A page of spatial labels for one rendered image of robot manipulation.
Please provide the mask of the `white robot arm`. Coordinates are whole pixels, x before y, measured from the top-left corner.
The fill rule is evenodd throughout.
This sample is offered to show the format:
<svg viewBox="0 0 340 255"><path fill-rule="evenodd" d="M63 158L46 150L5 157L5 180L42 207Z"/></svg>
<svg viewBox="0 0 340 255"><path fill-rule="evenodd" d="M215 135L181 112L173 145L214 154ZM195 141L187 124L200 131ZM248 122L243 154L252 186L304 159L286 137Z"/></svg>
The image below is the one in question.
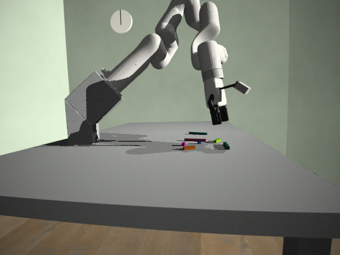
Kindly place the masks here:
<svg viewBox="0 0 340 255"><path fill-rule="evenodd" d="M179 40L176 29L185 16L188 26L199 31L191 44L191 62L201 70L202 79L223 76L222 65L228 54L226 48L213 41L220 32L217 7L199 0L172 0L158 22L155 33L143 38L132 51L111 71L102 69L101 77L121 97L123 91L151 63L156 69L163 69L172 59Z"/></svg>

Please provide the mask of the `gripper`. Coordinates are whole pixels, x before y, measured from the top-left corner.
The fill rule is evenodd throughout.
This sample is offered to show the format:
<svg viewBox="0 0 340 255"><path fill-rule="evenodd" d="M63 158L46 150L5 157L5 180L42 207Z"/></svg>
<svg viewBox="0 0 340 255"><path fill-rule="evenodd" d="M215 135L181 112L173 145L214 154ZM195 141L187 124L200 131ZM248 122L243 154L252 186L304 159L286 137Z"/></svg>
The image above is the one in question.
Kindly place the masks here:
<svg viewBox="0 0 340 255"><path fill-rule="evenodd" d="M217 76L203 80L206 105L210 109L213 125L218 125L222 122L229 121L225 91L224 89L219 89L220 87L223 87L223 78L223 76Z"/></svg>

